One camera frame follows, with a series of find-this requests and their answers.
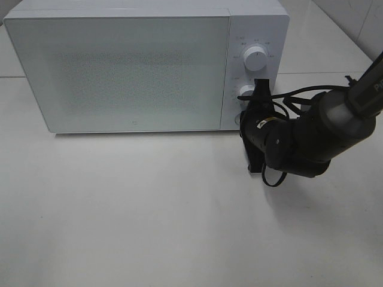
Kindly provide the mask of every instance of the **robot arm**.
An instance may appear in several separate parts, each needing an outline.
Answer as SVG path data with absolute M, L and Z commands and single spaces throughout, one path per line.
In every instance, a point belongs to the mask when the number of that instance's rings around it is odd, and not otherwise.
M 287 173 L 314 176 L 324 173 L 330 160 L 346 149 L 368 138 L 375 129 L 375 117 L 383 109 L 383 53 L 351 87 L 316 86 L 284 95 L 271 96 L 269 80 L 256 80 L 241 115 L 241 137 L 249 159 L 250 172 L 262 172 L 269 186 L 279 185 Z M 301 91 L 331 89 L 311 100 L 293 97 Z M 284 98 L 284 104 L 300 117 L 289 119 L 288 113 L 277 113 L 273 99 Z M 301 111 L 293 103 L 310 106 Z M 265 179 L 266 166 L 283 172 L 274 185 Z

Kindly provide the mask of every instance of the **microwave door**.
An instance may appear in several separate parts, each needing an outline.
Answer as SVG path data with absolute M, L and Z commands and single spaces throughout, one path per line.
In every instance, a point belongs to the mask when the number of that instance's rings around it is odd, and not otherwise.
M 229 17 L 11 19 L 55 133 L 219 130 Z

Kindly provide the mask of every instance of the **black cable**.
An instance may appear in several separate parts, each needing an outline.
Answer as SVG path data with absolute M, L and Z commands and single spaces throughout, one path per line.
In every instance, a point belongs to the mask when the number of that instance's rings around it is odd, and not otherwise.
M 263 180 L 263 183 L 266 184 L 268 187 L 277 187 L 277 186 L 279 186 L 285 180 L 285 178 L 287 176 L 287 172 L 282 172 L 282 175 L 278 179 L 278 181 L 276 183 L 274 183 L 274 184 L 270 184 L 270 183 L 268 183 L 268 180 L 266 179 L 265 171 L 266 171 L 266 163 L 264 162 L 262 164 L 262 180 Z
M 284 106 L 282 106 L 280 103 L 277 103 L 277 102 L 274 102 L 274 101 L 273 101 L 273 105 L 275 105 L 275 106 L 281 108 L 281 109 L 284 111 L 284 113 L 285 113 L 285 115 L 286 115 L 286 118 L 287 118 L 288 120 L 290 119 L 290 115 L 288 114 L 288 111 L 287 111 L 287 109 L 286 109 Z
M 315 91 L 315 90 L 339 90 L 339 91 L 346 91 L 348 89 L 349 89 L 349 87 L 332 86 L 332 85 L 310 86 L 310 87 L 300 88 L 298 90 L 291 91 L 291 92 L 284 93 L 284 94 L 276 94 L 276 95 L 272 96 L 271 98 L 273 100 L 274 99 L 282 99 L 284 97 L 294 96 L 295 94 L 300 94 L 300 93 L 303 93 L 305 91 Z

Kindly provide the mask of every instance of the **label on robot arm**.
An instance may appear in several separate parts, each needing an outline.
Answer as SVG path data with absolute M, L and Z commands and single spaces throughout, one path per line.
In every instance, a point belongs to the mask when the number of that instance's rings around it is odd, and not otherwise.
M 257 128 L 261 129 L 265 124 L 267 124 L 268 122 L 273 121 L 273 120 L 276 120 L 276 117 L 265 118 L 263 121 L 258 123 Z

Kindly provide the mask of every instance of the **white microwave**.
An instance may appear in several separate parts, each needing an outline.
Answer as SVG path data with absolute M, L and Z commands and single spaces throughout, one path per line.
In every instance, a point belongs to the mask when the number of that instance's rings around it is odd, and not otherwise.
M 53 133 L 237 130 L 288 22 L 277 0 L 23 0 L 4 19 Z

